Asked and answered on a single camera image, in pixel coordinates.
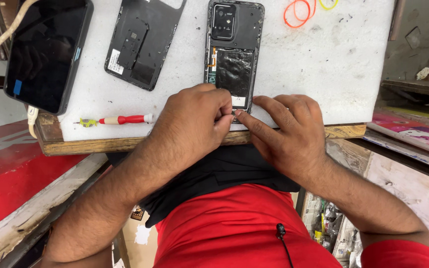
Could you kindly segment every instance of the red shirt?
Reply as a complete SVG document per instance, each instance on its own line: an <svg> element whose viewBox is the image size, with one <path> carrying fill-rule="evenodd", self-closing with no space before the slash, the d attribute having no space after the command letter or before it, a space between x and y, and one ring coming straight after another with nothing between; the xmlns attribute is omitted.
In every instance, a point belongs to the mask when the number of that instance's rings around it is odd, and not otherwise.
<svg viewBox="0 0 429 268"><path fill-rule="evenodd" d="M154 267L341 267L310 238L293 208L289 193L245 184L190 199L156 225L158 251ZM429 267L429 247L389 240L362 253L363 268Z"/></svg>

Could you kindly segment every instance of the screwdriver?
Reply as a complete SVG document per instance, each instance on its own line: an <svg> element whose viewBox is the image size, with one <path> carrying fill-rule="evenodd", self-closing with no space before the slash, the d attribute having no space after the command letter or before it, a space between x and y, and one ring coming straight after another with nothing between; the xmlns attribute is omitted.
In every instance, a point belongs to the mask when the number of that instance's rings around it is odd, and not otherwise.
<svg viewBox="0 0 429 268"><path fill-rule="evenodd" d="M83 127L92 127L97 126L97 124L102 125L123 125L123 124L135 124L135 123L149 123L153 124L153 114L149 113L147 115L132 115L132 116L113 116L99 119L98 121L91 119L80 119L79 122L74 124L81 124Z"/></svg>

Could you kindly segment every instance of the orange rubber band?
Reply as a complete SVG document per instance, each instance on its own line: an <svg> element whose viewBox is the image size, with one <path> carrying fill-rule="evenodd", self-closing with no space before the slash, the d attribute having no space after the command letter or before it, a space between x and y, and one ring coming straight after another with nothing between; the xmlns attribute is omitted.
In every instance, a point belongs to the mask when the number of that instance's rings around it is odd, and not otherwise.
<svg viewBox="0 0 429 268"><path fill-rule="evenodd" d="M287 10L288 10L292 5L294 5L296 2L298 2L298 1L301 1L301 2L306 3L306 5L307 5L307 10L308 10L308 13L307 13L307 19L306 19L304 22L302 22L300 25L298 25L298 26L292 26L291 24L289 24L289 22L288 22L288 21L287 21L287 19L286 19L286 13L287 13ZM307 20L309 19L309 16L310 16L310 5L309 5L309 3L307 3L307 1L306 1L306 0L295 0L294 2L290 3L290 4L286 7L286 9L284 10L284 22L285 22L289 27L291 27L291 28L299 28L299 27L301 27L302 25L306 24Z"/></svg>
<svg viewBox="0 0 429 268"><path fill-rule="evenodd" d="M310 16L309 18L305 19L305 20L301 20L300 18L297 17L297 14L295 14L295 5L294 5L294 16L298 21L307 21L312 19L312 17L314 16L314 14L316 13L316 7L317 7L317 0L314 0L314 12L312 13L312 16Z"/></svg>

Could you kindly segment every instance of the work mat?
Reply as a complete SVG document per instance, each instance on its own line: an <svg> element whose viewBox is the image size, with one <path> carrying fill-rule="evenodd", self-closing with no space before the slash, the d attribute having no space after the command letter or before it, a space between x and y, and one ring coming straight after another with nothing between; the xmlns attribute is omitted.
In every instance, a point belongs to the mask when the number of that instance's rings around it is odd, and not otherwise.
<svg viewBox="0 0 429 268"><path fill-rule="evenodd" d="M65 141L142 137L148 124L74 125L80 118L115 115L158 115L167 98L203 82L207 0L188 0L152 92L120 80L104 70L121 0L92 0L94 13L67 112L59 116ZM178 7L182 0L164 0ZM307 94L322 108L324 123L370 122L383 69L394 0L338 0L316 12L299 28L284 22L291 0L254 0L265 7L265 19L254 95ZM313 0L307 0L313 9ZM296 4L303 19L303 1ZM293 26L301 22L287 18ZM271 117L253 105L252 115L275 127ZM244 130L232 125L231 130Z"/></svg>

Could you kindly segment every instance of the orange flex cable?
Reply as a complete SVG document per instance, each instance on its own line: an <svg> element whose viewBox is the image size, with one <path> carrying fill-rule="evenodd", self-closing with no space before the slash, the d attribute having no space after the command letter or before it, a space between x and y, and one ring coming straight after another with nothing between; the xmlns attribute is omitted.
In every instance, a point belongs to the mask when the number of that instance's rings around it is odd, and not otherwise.
<svg viewBox="0 0 429 268"><path fill-rule="evenodd" d="M213 55L216 55L216 47L213 47ZM213 61L213 64L208 65L208 68L209 67L216 67L216 60Z"/></svg>

